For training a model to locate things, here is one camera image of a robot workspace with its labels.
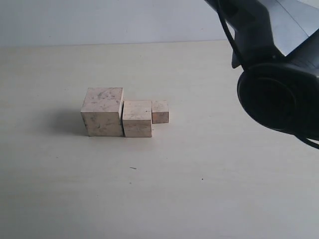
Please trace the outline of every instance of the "table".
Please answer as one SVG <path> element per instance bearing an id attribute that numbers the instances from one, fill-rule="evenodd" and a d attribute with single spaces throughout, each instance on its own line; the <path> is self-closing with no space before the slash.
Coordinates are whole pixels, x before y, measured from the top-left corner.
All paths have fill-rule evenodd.
<path id="1" fill-rule="evenodd" d="M 319 151 L 241 108 L 226 41 L 0 48 L 0 238 L 317 239 Z M 88 87 L 167 100 L 87 137 Z"/>

